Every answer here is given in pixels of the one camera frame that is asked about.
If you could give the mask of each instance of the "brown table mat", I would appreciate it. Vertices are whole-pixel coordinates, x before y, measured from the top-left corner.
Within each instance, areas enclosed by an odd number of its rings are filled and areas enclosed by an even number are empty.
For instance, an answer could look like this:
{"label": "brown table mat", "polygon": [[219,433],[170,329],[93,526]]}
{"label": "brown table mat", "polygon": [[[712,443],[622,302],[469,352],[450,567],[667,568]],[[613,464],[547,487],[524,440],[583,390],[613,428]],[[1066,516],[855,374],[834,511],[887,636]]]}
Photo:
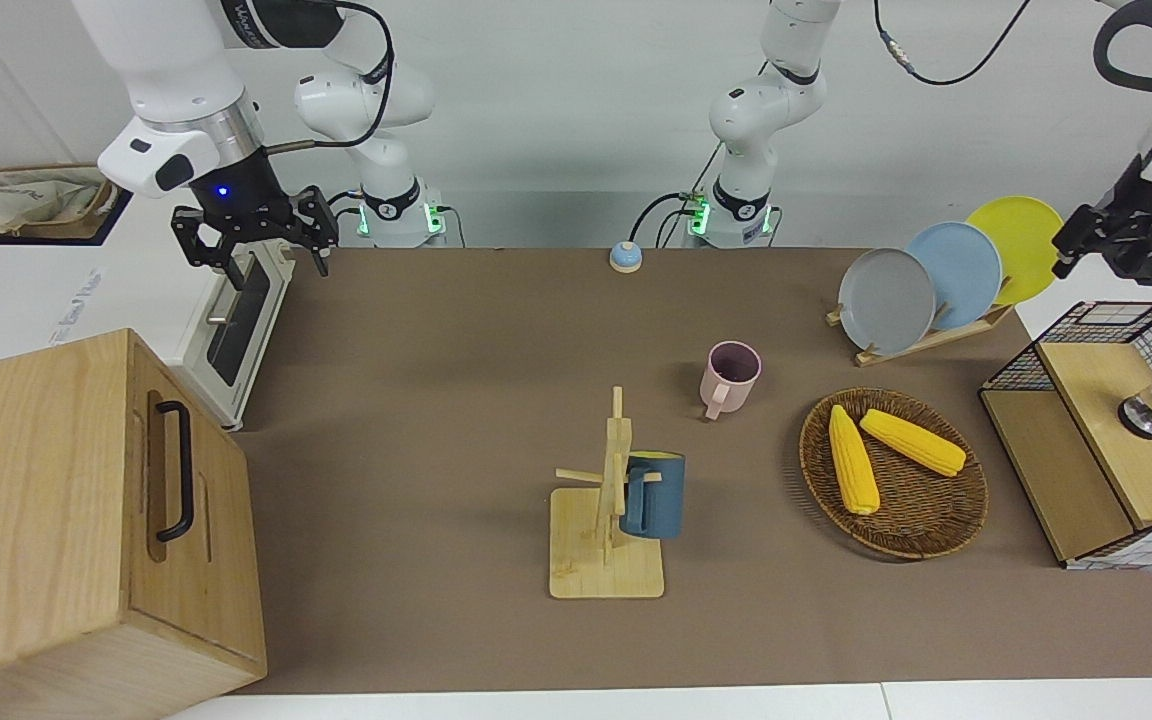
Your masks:
{"label": "brown table mat", "polygon": [[[1018,320],[874,367],[823,316],[854,250],[342,251],[298,274],[238,445],[270,677],[250,694],[1152,676],[1152,573],[1058,568],[975,392]],[[700,420],[727,338],[763,355]],[[547,593],[556,467],[598,470],[613,384],[636,448],[687,455],[666,596]],[[814,518],[795,444],[851,386],[935,407],[990,484],[977,541],[878,560]]]}

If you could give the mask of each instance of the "yellow corn cob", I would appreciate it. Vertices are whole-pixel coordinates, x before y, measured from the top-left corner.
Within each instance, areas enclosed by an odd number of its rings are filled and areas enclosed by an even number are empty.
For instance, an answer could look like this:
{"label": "yellow corn cob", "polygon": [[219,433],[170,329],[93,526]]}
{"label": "yellow corn cob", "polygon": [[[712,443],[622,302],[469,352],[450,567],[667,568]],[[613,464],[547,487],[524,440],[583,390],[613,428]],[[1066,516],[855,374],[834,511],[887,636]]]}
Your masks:
{"label": "yellow corn cob", "polygon": [[957,475],[968,461],[968,454],[963,448],[937,433],[918,427],[910,420],[884,414],[882,410],[866,410],[864,418],[861,418],[861,427],[882,445],[900,452],[919,465],[937,470],[946,478]]}
{"label": "yellow corn cob", "polygon": [[874,469],[869,464],[861,431],[842,406],[833,406],[829,410],[829,452],[833,471],[838,475],[838,491],[842,493],[847,511],[869,515],[878,510]]}

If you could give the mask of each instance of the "oven window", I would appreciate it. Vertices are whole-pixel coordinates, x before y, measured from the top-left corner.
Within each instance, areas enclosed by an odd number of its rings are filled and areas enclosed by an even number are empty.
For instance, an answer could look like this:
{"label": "oven window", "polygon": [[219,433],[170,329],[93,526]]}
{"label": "oven window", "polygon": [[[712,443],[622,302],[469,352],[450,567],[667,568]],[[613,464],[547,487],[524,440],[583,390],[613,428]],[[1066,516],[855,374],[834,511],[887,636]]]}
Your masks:
{"label": "oven window", "polygon": [[229,323],[215,328],[211,346],[207,347],[207,363],[229,387],[234,387],[234,381],[238,379],[238,369],[242,367],[247,347],[251,344],[256,324],[260,321],[268,296],[270,275],[265,274],[260,262],[252,258],[251,272],[247,274],[233,317]]}

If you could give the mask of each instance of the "yellow plate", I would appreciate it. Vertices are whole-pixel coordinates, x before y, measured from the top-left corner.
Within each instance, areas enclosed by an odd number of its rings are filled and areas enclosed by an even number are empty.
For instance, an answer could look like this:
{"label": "yellow plate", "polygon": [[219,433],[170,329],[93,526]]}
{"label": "yellow plate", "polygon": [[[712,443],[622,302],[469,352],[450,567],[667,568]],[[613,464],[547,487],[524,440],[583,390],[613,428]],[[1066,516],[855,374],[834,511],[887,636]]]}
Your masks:
{"label": "yellow plate", "polygon": [[979,206],[968,222],[990,236],[1002,258],[1002,275],[1010,278],[998,291],[998,305],[1030,300],[1055,281],[1052,238],[1064,220],[1046,202],[1020,195],[1000,197]]}

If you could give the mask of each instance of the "woven plate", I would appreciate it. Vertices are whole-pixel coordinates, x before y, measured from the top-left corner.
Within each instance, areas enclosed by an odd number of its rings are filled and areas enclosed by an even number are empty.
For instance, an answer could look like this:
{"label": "woven plate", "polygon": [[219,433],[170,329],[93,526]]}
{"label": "woven plate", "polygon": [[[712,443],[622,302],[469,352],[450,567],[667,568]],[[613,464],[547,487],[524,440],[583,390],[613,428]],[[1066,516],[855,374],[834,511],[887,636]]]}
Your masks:
{"label": "woven plate", "polygon": [[[879,507],[873,515],[851,515],[842,506],[829,452],[829,410],[835,404],[843,406],[858,424],[865,410],[877,409],[932,430],[963,448],[967,464],[957,477],[946,478],[862,430],[878,482]],[[818,402],[799,434],[799,464],[814,500],[833,524],[887,555],[923,560],[961,550],[980,532],[990,507],[980,464],[954,425],[923,402],[890,389],[850,388]]]}

